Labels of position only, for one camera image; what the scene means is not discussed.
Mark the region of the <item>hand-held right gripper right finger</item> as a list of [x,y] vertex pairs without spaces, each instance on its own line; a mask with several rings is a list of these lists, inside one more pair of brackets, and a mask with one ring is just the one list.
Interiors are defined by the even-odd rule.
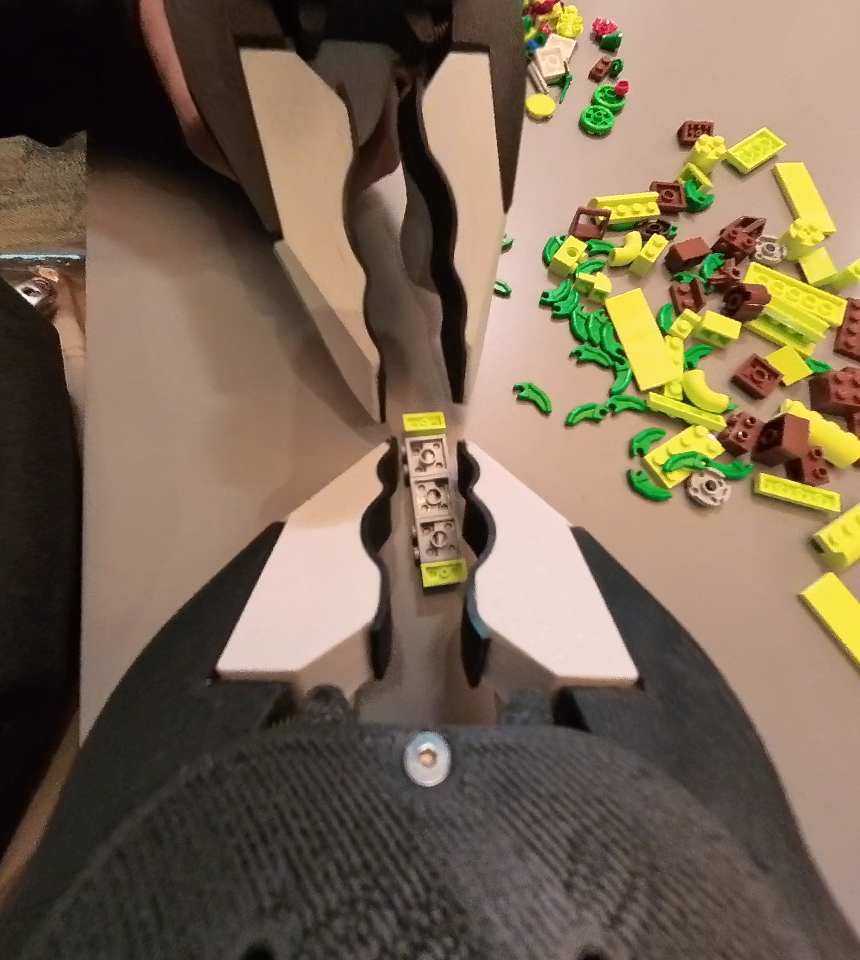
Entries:
[[464,586],[460,657],[472,689],[630,688],[638,669],[574,527],[477,444],[458,445]]

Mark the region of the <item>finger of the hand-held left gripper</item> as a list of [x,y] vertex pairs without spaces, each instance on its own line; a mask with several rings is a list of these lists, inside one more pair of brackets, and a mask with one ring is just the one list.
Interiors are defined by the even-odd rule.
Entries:
[[465,403],[479,366],[507,213],[499,170],[490,61],[448,54],[400,102],[407,186],[401,251],[415,283],[436,293],[451,399]]
[[347,232],[348,176],[387,97],[386,47],[240,51],[276,204],[274,251],[340,373],[376,421],[383,363],[367,327],[367,279]]

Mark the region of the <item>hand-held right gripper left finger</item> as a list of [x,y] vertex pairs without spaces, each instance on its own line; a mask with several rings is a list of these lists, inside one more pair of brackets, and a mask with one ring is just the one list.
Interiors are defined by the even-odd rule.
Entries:
[[374,450],[294,510],[217,663],[226,681],[361,687],[392,645],[388,571],[396,442]]

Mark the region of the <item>light grey bracket brick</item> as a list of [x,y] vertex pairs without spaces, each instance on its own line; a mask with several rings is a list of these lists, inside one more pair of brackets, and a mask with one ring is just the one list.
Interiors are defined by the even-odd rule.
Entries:
[[459,524],[452,517],[419,520],[412,527],[416,563],[420,566],[460,560]]
[[406,437],[404,440],[410,480],[449,475],[449,451],[445,434]]

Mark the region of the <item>heap of small brick parts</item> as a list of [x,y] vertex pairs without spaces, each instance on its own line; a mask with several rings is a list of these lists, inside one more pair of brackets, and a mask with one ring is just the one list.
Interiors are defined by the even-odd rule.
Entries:
[[[620,58],[624,34],[618,24],[610,18],[597,17],[589,23],[588,30],[585,30],[580,9],[574,3],[524,1],[521,4],[521,22],[527,76],[532,88],[528,96],[534,93],[549,94],[556,101],[556,110],[564,104],[576,78],[575,56],[583,34],[588,35],[590,43],[599,53],[596,62],[604,55]],[[626,80],[623,71],[618,78],[599,83],[592,82],[587,74],[591,90],[587,104],[579,113],[578,126],[581,112],[592,103],[594,90],[600,85],[615,85],[617,81]]]

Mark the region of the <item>lime long studded plate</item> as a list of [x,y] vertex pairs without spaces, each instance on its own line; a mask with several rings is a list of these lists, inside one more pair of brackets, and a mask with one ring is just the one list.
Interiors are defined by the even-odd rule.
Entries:
[[[409,490],[411,503],[412,503],[412,492],[410,487],[410,477],[408,474],[408,464],[407,464],[407,455],[405,452],[405,440],[406,437],[419,437],[427,435],[436,435],[436,434],[445,434],[446,435],[446,421],[444,414],[441,412],[425,412],[425,413],[411,413],[404,414],[403,418],[403,441],[402,441],[402,454],[401,454],[401,467],[404,483]],[[450,483],[451,483],[451,493],[453,498],[453,519],[457,520],[459,524],[457,507],[456,507],[456,495],[453,488],[452,476],[451,476],[451,458],[449,455],[450,463]],[[413,522],[412,527],[416,523],[414,517],[413,506],[412,506],[412,516]],[[422,586],[425,590],[436,590],[436,589],[447,589],[449,587],[454,587],[458,584],[462,584],[467,578],[467,564],[465,559],[462,556],[461,559],[454,561],[442,561],[434,562],[429,564],[418,565],[416,563],[416,558],[414,556],[413,542],[412,542],[412,552],[415,565],[417,566]]]

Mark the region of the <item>pile of mixed toy bricks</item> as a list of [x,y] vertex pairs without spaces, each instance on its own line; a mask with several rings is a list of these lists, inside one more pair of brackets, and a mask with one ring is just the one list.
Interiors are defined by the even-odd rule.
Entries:
[[697,120],[676,139],[688,158],[673,179],[593,198],[543,248],[559,283],[540,307],[567,321],[576,364],[613,376],[605,399],[572,408],[564,424],[635,412],[683,425],[631,438],[635,494],[666,502],[682,490],[718,509],[751,477],[761,498],[841,515],[812,542],[829,569],[847,570],[860,559],[860,503],[843,510],[829,483],[860,468],[860,300],[842,296],[860,259],[835,269],[824,246],[835,226],[801,162],[772,168],[792,216],[783,234],[743,215],[711,243],[677,238],[679,215],[713,204],[719,163],[746,176],[786,142],[763,127],[729,147]]

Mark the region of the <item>person's left forearm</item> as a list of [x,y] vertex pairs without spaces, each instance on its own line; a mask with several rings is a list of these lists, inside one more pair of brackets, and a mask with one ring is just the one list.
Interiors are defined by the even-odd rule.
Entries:
[[0,139],[179,137],[132,1],[0,1]]

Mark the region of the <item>person's left hand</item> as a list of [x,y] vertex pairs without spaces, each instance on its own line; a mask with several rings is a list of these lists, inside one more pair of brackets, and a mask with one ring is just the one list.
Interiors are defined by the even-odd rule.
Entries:
[[394,126],[378,126],[360,147],[348,183],[350,197],[357,197],[400,165],[399,141]]

